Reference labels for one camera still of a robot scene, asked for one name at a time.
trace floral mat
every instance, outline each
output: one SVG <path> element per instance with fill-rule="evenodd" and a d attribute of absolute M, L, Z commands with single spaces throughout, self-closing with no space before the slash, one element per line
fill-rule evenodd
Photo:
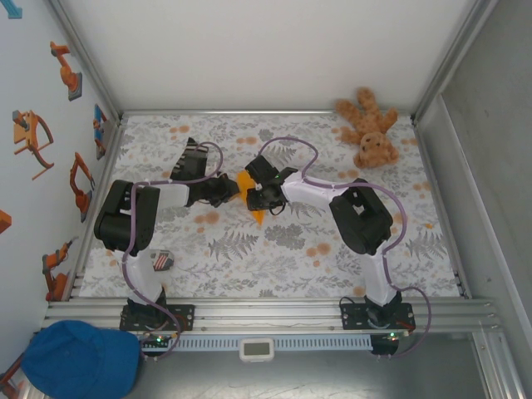
<path fill-rule="evenodd" d="M 168 178 L 188 137 L 212 140 L 224 152 L 222 171 L 235 179 L 273 137 L 292 135 L 320 150 L 308 175 L 331 181 L 362 177 L 393 191 L 406 208 L 408 228 L 388 256 L 399 286 L 416 285 L 431 296 L 458 296 L 445 238 L 421 163 L 414 131 L 402 116 L 387 133 L 400 152 L 396 165 L 358 170 L 354 145 L 339 141 L 348 123 L 337 115 L 181 115 L 132 116 L 126 124 L 112 180 Z M 302 169 L 311 151 L 292 141 L 274 142 L 265 156 L 278 169 Z M 218 156 L 209 151 L 208 170 Z M 393 215 L 392 239 L 401 215 L 381 196 Z M 169 297 L 339 297 L 362 296 L 359 255 L 341 240 L 330 214 L 292 203 L 279 216 L 266 214 L 259 226 L 241 199 L 214 209 L 196 203 L 159 213 L 151 248 L 168 249 L 174 266 L 157 272 Z M 129 289 L 118 259 L 92 240 L 80 296 L 126 297 Z"/>

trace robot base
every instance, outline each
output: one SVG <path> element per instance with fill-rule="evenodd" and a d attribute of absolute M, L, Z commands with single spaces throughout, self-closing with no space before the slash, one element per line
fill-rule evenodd
<path fill-rule="evenodd" d="M 161 293 L 156 302 L 163 308 L 168 309 L 177 318 L 180 324 L 180 331 L 191 331 L 194 326 L 194 305 L 167 305 L 165 291 Z M 127 305 L 122 309 L 120 319 L 120 330 L 123 331 L 150 331 L 160 328 L 168 322 L 162 330 L 175 330 L 174 323 L 166 313 L 150 306 L 136 303 L 131 299 L 127 300 Z"/>
<path fill-rule="evenodd" d="M 80 98 L 81 97 L 81 87 L 82 87 L 82 84 L 83 84 L 83 75 L 81 74 L 81 72 L 78 72 L 77 74 L 77 89 L 75 89 L 74 91 L 68 91 L 68 100 L 69 101 L 74 101 L 76 98 Z"/>
<path fill-rule="evenodd" d="M 395 332 L 413 331 L 416 329 L 414 312 L 409 303 L 401 302 L 401 293 L 385 306 L 378 306 L 368 298 L 365 303 L 342 303 L 342 325 L 344 330 L 388 330 Z"/>

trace brown teddy bear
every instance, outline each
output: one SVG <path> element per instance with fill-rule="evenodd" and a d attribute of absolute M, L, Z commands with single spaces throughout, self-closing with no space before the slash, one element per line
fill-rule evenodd
<path fill-rule="evenodd" d="M 362 169 L 395 164 L 399 153 L 386 137 L 386 132 L 397 122 L 397 110 L 391 108 L 383 116 L 375 94 L 366 87 L 358 90 L 357 99 L 365 114 L 348 100 L 340 100 L 336 104 L 337 113 L 356 128 L 355 131 L 343 131 L 340 138 L 345 143 L 360 145 L 353 159 L 355 165 Z"/>

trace enclosure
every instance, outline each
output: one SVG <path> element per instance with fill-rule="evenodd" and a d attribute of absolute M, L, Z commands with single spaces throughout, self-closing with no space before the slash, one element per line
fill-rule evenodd
<path fill-rule="evenodd" d="M 532 392 L 526 256 L 532 47 L 523 39 L 532 26 L 530 4 L 14 3 L 6 2 L 9 17 L 0 25 L 2 54 L 10 55 L 0 61 L 7 131 L 0 292 L 2 336 L 12 342 L 2 352 L 4 367 L 34 332 L 58 320 L 119 327 L 131 294 L 121 253 L 93 231 L 113 181 L 168 180 L 189 138 L 219 145 L 221 171 L 235 179 L 269 140 L 291 136 L 318 148 L 308 170 L 313 178 L 338 184 L 363 178 L 399 197 L 406 235 L 387 259 L 396 285 L 430 297 L 427 340 L 390 362 L 346 344 L 375 332 L 345 329 L 338 300 L 362 303 L 367 282 L 362 258 L 345 245 L 327 210 L 290 202 L 259 225 L 240 198 L 217 208 L 173 206 L 159 210 L 150 247 L 173 254 L 174 265 L 155 274 L 168 304 L 195 306 L 194 327 L 171 358 L 145 367 L 131 397 Z M 60 71 L 61 57 L 81 73 L 77 85 Z M 398 151 L 394 165 L 359 168 L 356 147 L 340 140 L 353 126 L 333 109 L 335 101 L 356 104 L 361 86 L 374 90 L 384 111 L 399 110 L 387 133 Z M 31 127 L 23 131 L 25 121 L 38 121 L 32 115 L 46 121 L 37 138 L 27 133 Z M 22 152 L 17 135 L 27 144 Z M 83 159 L 77 173 L 74 153 Z M 301 170 L 312 153 L 281 140 L 264 156 L 280 170 Z M 218 160 L 209 150 L 207 170 Z M 84 209 L 78 197 L 89 192 Z M 394 240 L 404 220 L 392 200 L 379 198 L 393 218 Z M 47 297 L 43 255 L 69 242 L 52 272 L 56 281 L 63 274 L 65 287 L 57 290 L 60 298 Z M 416 293 L 404 293 L 403 301 L 412 305 L 416 330 L 400 341 L 400 351 L 419 339 L 430 317 Z M 283 350 L 276 341 L 271 363 L 245 366 L 238 348 L 224 345 L 246 337 L 299 343 Z M 187 340 L 199 349 L 187 349 Z"/>

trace teddy bear head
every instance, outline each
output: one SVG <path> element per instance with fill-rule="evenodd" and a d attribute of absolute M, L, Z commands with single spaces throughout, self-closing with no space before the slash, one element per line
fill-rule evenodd
<path fill-rule="evenodd" d="M 399 153 L 390 140 L 379 131 L 365 134 L 360 140 L 360 150 L 354 157 L 358 168 L 377 168 L 386 164 L 395 164 Z"/>

